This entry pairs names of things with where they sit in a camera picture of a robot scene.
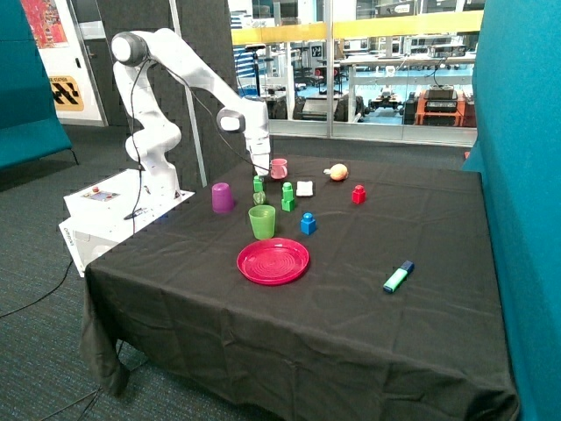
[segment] pink plate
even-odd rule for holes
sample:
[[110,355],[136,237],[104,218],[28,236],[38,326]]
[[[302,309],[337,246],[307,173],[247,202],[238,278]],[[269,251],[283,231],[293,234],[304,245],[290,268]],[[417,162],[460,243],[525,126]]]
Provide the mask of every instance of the pink plate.
[[306,247],[291,239],[262,239],[238,256],[238,268],[250,281],[282,285],[298,278],[309,263]]

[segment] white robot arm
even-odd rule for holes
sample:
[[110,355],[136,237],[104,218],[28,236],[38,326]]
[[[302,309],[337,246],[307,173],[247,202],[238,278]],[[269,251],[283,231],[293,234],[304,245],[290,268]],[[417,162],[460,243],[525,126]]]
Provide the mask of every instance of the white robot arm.
[[144,127],[134,133],[134,139],[132,136],[128,138],[126,150],[145,168],[149,175],[147,185],[156,196],[179,192],[175,167],[167,162],[164,153],[179,143],[181,132],[177,125],[167,120],[156,103],[146,74],[150,66],[142,66],[146,61],[160,63],[179,83],[205,89],[220,101],[224,108],[218,112],[218,126],[224,132],[242,132],[257,174],[268,174],[271,146],[264,100],[239,97],[169,29],[121,32],[113,38],[111,50],[117,59],[113,71],[126,111],[131,116],[134,114]]

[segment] blue block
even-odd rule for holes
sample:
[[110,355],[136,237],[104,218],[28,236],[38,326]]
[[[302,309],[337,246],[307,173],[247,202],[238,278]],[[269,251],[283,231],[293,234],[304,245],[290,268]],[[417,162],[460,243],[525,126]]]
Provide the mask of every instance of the blue block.
[[306,235],[311,235],[314,233],[314,231],[316,230],[316,220],[311,213],[304,213],[304,216],[300,221],[300,229]]

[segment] door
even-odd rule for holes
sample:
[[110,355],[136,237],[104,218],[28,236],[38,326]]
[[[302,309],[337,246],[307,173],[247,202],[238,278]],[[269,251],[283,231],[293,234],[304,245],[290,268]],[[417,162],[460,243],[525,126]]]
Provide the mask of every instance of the door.
[[107,125],[75,15],[66,0],[21,0],[61,123]]

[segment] green cup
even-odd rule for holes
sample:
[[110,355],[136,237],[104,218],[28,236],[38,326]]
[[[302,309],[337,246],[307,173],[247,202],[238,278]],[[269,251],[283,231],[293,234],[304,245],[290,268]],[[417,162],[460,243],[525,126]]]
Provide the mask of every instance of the green cup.
[[268,204],[253,206],[249,210],[249,220],[256,239],[271,239],[274,236],[274,213],[274,207]]

